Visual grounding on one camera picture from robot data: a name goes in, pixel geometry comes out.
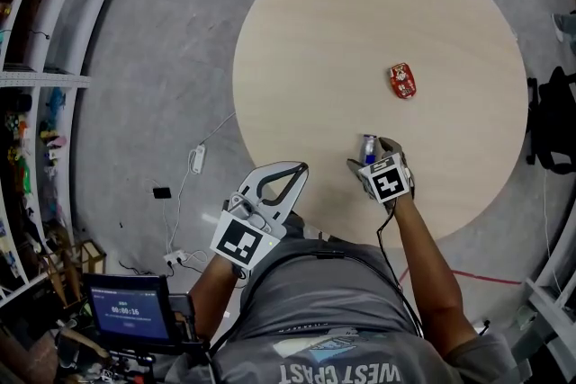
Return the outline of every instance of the round wooden table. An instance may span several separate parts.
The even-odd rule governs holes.
[[[390,87],[401,62],[416,80],[409,100]],[[522,57],[492,0],[256,0],[236,47],[234,102],[256,165],[310,166],[295,211],[373,245],[386,213],[346,164],[364,133],[402,144],[439,238],[498,195],[527,122]],[[401,245],[395,220],[382,237]]]

